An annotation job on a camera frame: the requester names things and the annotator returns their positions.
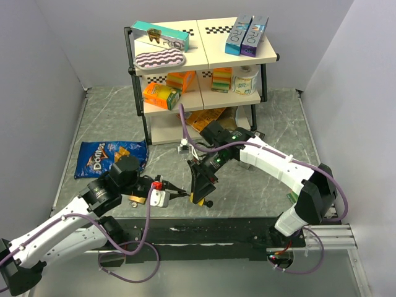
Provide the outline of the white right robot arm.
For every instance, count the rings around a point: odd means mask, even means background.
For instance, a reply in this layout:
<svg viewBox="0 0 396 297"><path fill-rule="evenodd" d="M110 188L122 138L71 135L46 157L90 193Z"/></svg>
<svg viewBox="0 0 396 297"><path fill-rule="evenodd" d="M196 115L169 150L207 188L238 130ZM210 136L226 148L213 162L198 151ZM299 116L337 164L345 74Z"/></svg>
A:
<svg viewBox="0 0 396 297"><path fill-rule="evenodd" d="M229 131L213 121L200 134L211 148L202 148L206 153L203 159L187 163L192 176L193 204L204 204L204 199L215 190L217 171L228 161L236 160L271 175L297 195L297 201L280 214L270 231L274 245L285 246L302 227L323 222L337 198L332 171L327 165L301 163L242 127Z"/></svg>

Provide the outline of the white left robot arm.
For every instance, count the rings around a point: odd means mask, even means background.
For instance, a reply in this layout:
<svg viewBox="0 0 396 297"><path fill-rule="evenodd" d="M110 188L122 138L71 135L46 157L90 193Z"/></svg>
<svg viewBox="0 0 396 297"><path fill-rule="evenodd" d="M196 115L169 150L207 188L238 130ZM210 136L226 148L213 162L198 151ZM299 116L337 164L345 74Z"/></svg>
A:
<svg viewBox="0 0 396 297"><path fill-rule="evenodd" d="M127 250L118 221L107 215L127 194L142 198L147 206L142 236L135 240L133 251ZM18 296L31 290L47 266L74 254L103 246L124 256L137 254L147 244L151 208L167 207L171 199L186 196L187 191L161 176L141 176L136 157L121 157L56 215L23 236L1 240L1 276L6 291Z"/></svg>

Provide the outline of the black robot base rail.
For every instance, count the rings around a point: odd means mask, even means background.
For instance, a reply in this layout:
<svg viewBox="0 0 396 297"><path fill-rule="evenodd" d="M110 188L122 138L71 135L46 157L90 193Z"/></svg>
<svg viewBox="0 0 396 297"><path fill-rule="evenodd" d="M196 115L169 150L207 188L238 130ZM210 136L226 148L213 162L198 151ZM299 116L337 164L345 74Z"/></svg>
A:
<svg viewBox="0 0 396 297"><path fill-rule="evenodd" d="M151 218L144 246L134 256L111 255L110 244L97 250L105 267L166 260L248 259L266 261L271 249L303 248L303 233L285 237L273 227L274 217Z"/></svg>

